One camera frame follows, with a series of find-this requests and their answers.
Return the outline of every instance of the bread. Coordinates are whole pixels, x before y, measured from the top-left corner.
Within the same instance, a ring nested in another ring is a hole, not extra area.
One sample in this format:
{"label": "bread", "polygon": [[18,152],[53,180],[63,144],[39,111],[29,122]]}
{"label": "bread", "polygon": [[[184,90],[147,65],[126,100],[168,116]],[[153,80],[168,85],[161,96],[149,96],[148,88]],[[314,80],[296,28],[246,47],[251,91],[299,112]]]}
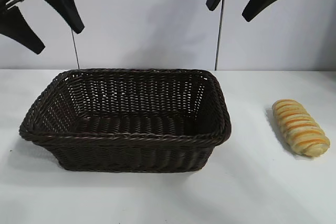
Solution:
{"label": "bread", "polygon": [[286,142],[295,153],[318,157],[328,150],[330,140],[300,103],[279,100],[272,109]]}

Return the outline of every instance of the baked bread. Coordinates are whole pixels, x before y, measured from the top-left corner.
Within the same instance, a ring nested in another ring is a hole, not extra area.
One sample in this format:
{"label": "baked bread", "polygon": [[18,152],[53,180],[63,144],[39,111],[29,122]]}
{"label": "baked bread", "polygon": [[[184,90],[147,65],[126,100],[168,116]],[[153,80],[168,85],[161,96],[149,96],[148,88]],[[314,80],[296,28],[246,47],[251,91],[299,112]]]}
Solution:
{"label": "baked bread", "polygon": [[328,150],[329,139],[300,103],[279,100],[272,109],[286,142],[295,153],[318,157]]}

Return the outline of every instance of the metal rod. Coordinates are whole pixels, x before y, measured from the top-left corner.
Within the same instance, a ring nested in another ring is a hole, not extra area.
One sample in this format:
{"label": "metal rod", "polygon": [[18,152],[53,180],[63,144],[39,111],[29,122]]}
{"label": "metal rod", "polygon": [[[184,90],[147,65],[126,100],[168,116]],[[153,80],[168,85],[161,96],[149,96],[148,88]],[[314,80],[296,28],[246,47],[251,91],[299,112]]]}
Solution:
{"label": "metal rod", "polygon": [[218,68],[219,49],[220,49],[221,36],[222,36],[222,25],[223,25],[224,4],[225,4],[225,0],[222,0],[222,7],[221,7],[221,9],[220,9],[220,11],[221,11],[221,18],[220,18],[220,20],[219,20],[219,30],[218,30],[218,41],[217,41],[217,51],[216,51],[215,71],[217,71],[217,68]]}

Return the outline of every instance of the pastry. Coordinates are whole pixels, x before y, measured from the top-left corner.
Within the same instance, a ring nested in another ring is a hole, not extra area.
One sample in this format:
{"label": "pastry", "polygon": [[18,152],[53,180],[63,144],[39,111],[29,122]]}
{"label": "pastry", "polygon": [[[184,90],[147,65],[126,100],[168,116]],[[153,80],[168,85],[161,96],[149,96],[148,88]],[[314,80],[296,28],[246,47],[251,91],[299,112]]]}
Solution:
{"label": "pastry", "polygon": [[286,142],[295,153],[317,157],[328,150],[329,139],[300,103],[279,100],[272,109]]}

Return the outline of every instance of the brown wicker basket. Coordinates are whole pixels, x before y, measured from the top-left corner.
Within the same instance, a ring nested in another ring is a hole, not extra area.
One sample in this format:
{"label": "brown wicker basket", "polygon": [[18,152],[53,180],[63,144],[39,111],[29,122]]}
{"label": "brown wicker basket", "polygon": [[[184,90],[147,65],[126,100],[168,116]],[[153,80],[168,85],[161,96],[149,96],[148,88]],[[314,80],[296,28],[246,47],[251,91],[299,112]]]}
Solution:
{"label": "brown wicker basket", "polygon": [[68,170],[174,173],[201,169],[231,124],[207,71],[87,69],[59,74],[19,132]]}

